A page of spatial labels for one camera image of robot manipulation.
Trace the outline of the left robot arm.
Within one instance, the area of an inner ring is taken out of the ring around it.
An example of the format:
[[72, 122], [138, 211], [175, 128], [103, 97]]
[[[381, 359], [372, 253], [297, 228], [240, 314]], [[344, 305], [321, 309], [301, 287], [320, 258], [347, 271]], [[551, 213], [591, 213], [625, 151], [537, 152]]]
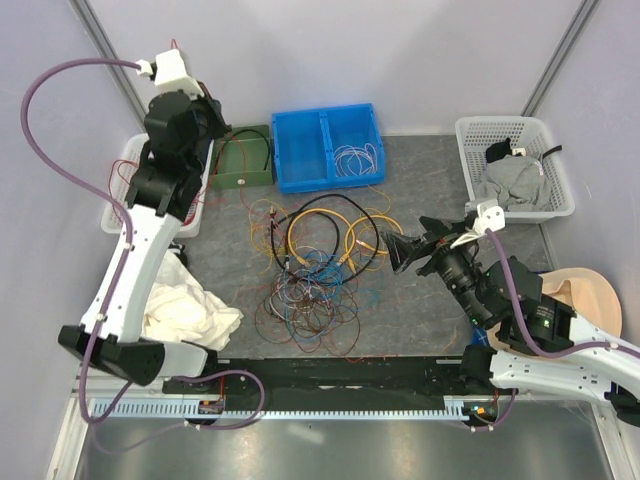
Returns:
[[146, 339], [143, 319], [170, 243], [207, 182], [213, 144], [231, 127], [201, 81], [154, 97], [144, 127], [148, 139], [118, 205], [122, 228], [105, 277], [79, 324], [61, 328], [58, 343], [85, 366], [127, 382], [184, 376], [196, 392], [208, 393], [220, 378], [208, 349]]

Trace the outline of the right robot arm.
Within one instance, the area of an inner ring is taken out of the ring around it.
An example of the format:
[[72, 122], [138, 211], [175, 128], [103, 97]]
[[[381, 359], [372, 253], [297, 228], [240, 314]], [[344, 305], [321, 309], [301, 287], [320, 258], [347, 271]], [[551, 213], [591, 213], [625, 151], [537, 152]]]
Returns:
[[421, 236], [382, 233], [393, 271], [424, 259], [417, 275], [438, 275], [471, 324], [495, 338], [487, 347], [466, 348], [457, 371], [465, 391], [477, 394], [492, 385], [583, 398], [610, 405], [624, 423], [639, 424], [638, 347], [586, 317], [567, 299], [565, 286], [551, 293], [550, 275], [530, 271], [503, 247], [488, 269], [475, 260], [472, 248], [483, 236], [495, 240], [502, 220], [420, 222]]

